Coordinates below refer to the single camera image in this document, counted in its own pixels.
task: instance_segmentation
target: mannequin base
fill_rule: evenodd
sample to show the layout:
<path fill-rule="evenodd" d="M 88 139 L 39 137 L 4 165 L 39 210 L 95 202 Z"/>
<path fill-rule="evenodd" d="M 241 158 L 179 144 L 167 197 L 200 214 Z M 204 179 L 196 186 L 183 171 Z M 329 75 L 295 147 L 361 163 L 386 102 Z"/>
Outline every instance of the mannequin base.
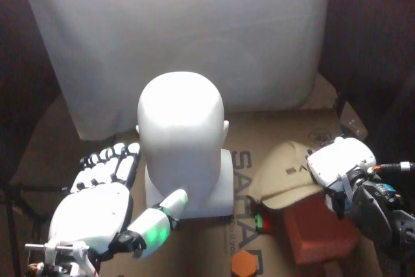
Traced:
<path fill-rule="evenodd" d="M 198 217 L 222 217 L 231 215 L 233 211 L 233 165 L 230 151 L 222 149 L 222 165 L 219 179 L 213 188 L 206 204 L 203 207 L 195 207 L 189 200 L 182 219 L 193 219 Z M 145 197 L 147 207 L 161 202 L 164 197 L 151 182 L 145 167 Z"/>

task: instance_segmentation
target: mannequin head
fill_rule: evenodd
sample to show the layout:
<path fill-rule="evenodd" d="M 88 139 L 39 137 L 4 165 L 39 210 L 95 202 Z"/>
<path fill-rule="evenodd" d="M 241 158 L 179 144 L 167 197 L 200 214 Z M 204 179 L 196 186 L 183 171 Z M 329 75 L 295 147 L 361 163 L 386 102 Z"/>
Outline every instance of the mannequin head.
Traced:
<path fill-rule="evenodd" d="M 167 196 L 184 189 L 203 202 L 220 173 L 220 149 L 228 133 L 222 97 L 205 77 L 167 73 L 144 88 L 137 109 L 148 175 Z"/>

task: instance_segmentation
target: baseball cap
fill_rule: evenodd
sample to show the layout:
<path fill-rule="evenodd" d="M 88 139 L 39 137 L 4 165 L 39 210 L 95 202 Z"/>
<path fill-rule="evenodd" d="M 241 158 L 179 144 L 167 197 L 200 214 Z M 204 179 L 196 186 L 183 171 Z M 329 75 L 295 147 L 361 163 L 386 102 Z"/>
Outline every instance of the baseball cap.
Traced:
<path fill-rule="evenodd" d="M 256 172 L 248 196 L 270 209 L 282 209 L 321 192 L 307 167 L 309 150 L 294 141 L 275 147 Z"/>

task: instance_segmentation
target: white cloth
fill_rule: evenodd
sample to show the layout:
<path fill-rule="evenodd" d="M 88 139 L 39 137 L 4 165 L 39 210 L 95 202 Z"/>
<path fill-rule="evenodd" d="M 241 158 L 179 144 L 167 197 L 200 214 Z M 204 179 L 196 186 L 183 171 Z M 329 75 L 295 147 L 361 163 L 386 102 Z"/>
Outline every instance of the white cloth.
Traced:
<path fill-rule="evenodd" d="M 137 123 L 139 95 L 168 71 L 196 71 L 229 111 L 302 102 L 327 0 L 29 0 L 83 139 Z"/>

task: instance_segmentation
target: robotic hand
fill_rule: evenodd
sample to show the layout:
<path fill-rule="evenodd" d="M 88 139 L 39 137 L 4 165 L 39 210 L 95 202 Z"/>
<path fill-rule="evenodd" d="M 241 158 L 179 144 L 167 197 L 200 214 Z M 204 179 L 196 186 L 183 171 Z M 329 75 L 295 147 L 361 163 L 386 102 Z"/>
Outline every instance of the robotic hand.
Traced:
<path fill-rule="evenodd" d="M 140 159 L 138 143 L 118 143 L 81 159 L 67 197 L 57 207 L 44 245 L 26 244 L 45 253 L 44 263 L 29 264 L 27 276 L 98 276 L 102 261 L 120 252 L 144 258 L 159 248 L 187 204 L 176 190 L 130 224 L 130 188 Z"/>
<path fill-rule="evenodd" d="M 354 138 L 336 138 L 307 158 L 313 180 L 323 187 L 327 207 L 345 214 L 394 260 L 415 253 L 415 217 L 402 197 L 379 176 L 415 171 L 415 163 L 376 165 L 371 150 Z"/>

